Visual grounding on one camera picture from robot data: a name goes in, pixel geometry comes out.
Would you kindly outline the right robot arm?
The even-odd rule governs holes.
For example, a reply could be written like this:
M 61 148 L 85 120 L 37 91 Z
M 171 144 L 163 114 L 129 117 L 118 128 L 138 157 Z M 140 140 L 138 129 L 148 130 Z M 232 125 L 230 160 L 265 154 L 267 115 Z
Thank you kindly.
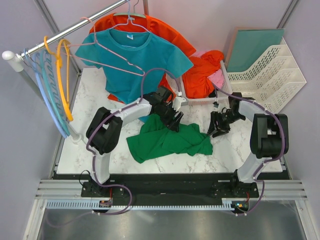
M 215 138 L 226 135 L 231 124 L 239 120 L 252 123 L 250 154 L 243 165 L 236 169 L 229 182 L 222 184 L 233 196 L 255 192 L 258 176 L 267 164 L 282 158 L 289 150 L 289 119 L 286 114 L 272 113 L 254 98 L 234 92 L 228 97 L 229 108 L 210 113 L 207 135 Z

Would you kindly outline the pink wire hanger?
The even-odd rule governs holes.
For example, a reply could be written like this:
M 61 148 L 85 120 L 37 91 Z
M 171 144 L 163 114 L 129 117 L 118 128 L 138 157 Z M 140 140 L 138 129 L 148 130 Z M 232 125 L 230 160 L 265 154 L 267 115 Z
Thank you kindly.
M 83 61 L 86 65 L 106 67 L 140 77 L 146 75 L 142 67 L 100 43 L 94 22 L 90 21 L 89 23 L 93 27 L 93 32 L 82 43 L 67 44 L 68 47 L 78 47 L 76 53 L 71 55 L 73 58 Z

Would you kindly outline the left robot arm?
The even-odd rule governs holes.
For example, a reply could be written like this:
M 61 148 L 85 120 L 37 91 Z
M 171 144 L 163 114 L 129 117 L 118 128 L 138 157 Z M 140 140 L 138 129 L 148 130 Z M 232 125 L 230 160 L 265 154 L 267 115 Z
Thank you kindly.
M 106 182 L 110 178 L 109 165 L 111 152 L 118 145 L 122 128 L 142 117 L 155 114 L 167 129 L 178 132 L 183 117 L 180 112 L 188 101 L 179 92 L 176 97 L 166 87 L 143 94 L 137 100 L 119 109 L 100 107 L 95 113 L 87 131 L 86 150 L 92 153 L 90 180 L 82 186 L 82 194 L 88 191 L 93 196 L 104 197 L 110 191 Z

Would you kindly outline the green t-shirt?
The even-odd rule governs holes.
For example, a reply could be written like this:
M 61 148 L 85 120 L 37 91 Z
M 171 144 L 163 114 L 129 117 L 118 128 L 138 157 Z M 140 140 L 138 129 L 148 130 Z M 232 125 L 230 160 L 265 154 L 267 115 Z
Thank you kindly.
M 132 157 L 140 164 L 171 154 L 213 154 L 210 137 L 200 132 L 198 124 L 180 123 L 179 131 L 175 132 L 168 129 L 156 114 L 148 117 L 139 134 L 126 141 Z

